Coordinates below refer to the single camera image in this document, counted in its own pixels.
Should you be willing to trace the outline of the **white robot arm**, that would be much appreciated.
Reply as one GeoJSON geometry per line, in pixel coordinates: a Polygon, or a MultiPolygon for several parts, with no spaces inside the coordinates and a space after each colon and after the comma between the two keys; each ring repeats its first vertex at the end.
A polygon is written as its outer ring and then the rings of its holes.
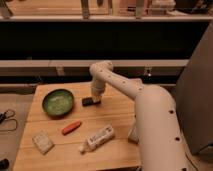
{"type": "Polygon", "coordinates": [[[99,101],[108,83],[134,101],[135,127],[143,171],[189,171],[176,103],[158,85],[135,84],[113,72],[111,61],[93,63],[91,94],[99,101]]]}

